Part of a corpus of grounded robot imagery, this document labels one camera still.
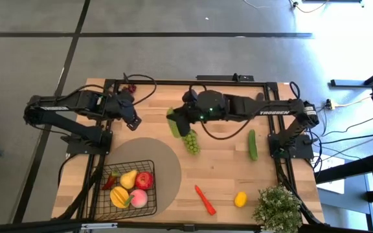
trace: peach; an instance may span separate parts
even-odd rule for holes
[[[130,195],[134,196],[130,203],[135,208],[142,208],[148,202],[148,194],[143,190],[134,190]]]

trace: wooden table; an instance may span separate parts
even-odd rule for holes
[[[87,84],[101,86],[104,82],[105,79],[99,78],[87,80]],[[252,98],[257,93],[263,92],[261,87],[209,86],[208,88]],[[135,99],[146,96],[152,89],[152,85],[137,85]],[[193,125],[192,128],[199,135],[201,153],[198,156],[191,156],[186,152],[183,144],[179,143],[180,139],[173,138],[165,118],[169,107],[182,105],[181,97],[187,89],[188,86],[185,85],[158,85],[154,95],[136,105],[136,111],[142,118],[142,123],[136,131],[130,131],[121,121],[114,121],[111,125],[114,132],[112,151],[113,148],[119,147],[128,140],[151,137],[169,145],[178,156],[181,165],[181,186],[176,198],[166,210],[151,218],[123,219],[122,221],[257,224],[251,219],[251,215],[258,202],[258,190],[277,185],[275,166],[267,143],[269,134],[267,117],[256,117],[241,133],[229,140],[214,140],[205,134],[200,124]],[[199,92],[202,87],[197,86],[194,89]],[[288,84],[279,83],[278,89],[280,99],[293,98]],[[92,88],[92,90],[102,91],[97,88]],[[286,127],[293,119],[292,116],[284,117]],[[78,116],[76,121],[87,126],[95,124],[94,121],[82,116]],[[209,122],[207,129],[219,137],[224,137],[235,132],[242,124],[242,122]],[[279,131],[277,121],[275,126],[276,131]],[[250,161],[248,155],[247,135],[250,129],[256,131],[259,156],[256,162]],[[77,155],[64,166],[52,217],[62,214],[81,190],[87,158],[87,155]],[[292,162],[298,194],[315,217],[323,222],[324,217],[312,168],[302,159],[293,159]],[[195,184],[200,186],[217,210],[215,216],[210,216],[205,210],[201,199],[194,191]],[[248,195],[247,205],[243,208],[235,207],[233,202],[239,191],[244,191]]]

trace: white cable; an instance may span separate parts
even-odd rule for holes
[[[349,103],[349,104],[336,104],[335,103],[335,107],[346,107],[346,106],[349,106],[349,105],[352,105],[352,104],[356,104],[356,103],[359,103],[360,101],[364,101],[366,100],[367,98],[371,98],[371,96],[368,96],[368,97],[365,97],[365,98],[362,98],[358,101],[355,101],[355,102],[352,102],[352,103]]]
[[[351,146],[351,147],[349,147],[349,148],[347,148],[347,149],[345,149],[345,150],[343,150],[343,151],[339,151],[339,152],[337,152],[336,154],[334,154],[334,155],[332,155],[332,156],[330,156],[330,157],[328,157],[328,158],[326,158],[326,159],[330,159],[330,158],[332,158],[332,157],[334,157],[334,156],[336,156],[336,155],[338,155],[338,154],[340,154],[340,153],[343,153],[343,152],[345,152],[345,151],[347,151],[347,150],[350,150],[350,149],[355,148],[355,147],[357,147],[357,146],[360,146],[360,145],[362,145],[362,144],[368,143],[368,142],[370,142],[370,141],[372,141],[372,140],[373,140],[373,138],[371,138],[371,139],[369,139],[369,140],[366,140],[366,141],[364,141],[364,142],[361,142],[361,143],[359,143],[359,144],[356,144],[355,146]]]
[[[254,6],[253,4],[247,2],[247,0],[243,0],[244,3],[247,3],[248,5],[250,5],[251,7],[255,8],[255,9],[259,9],[259,8],[270,8],[270,6]]]
[[[290,4],[293,6],[293,4],[295,3],[293,0],[289,0],[290,1]],[[322,8],[322,6],[324,6],[326,3],[328,3],[330,0],[326,0],[321,6],[319,6],[318,8],[316,9],[313,9],[313,10],[309,10],[309,11],[305,11],[303,9],[301,9],[298,5],[296,5],[296,8],[298,8],[298,10],[300,10],[301,12],[303,13],[312,13],[314,12],[315,10],[318,10],[320,8]]]

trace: red chili pepper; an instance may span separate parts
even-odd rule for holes
[[[106,184],[104,184],[102,190],[108,190],[110,189],[113,184],[115,184],[115,181],[117,179],[117,177],[119,176],[119,173],[117,171],[111,171],[109,177],[107,178],[107,182]]]

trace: yellow lemon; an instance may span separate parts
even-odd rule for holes
[[[247,194],[245,192],[238,192],[236,199],[234,199],[234,204],[237,207],[243,207],[247,202]]]

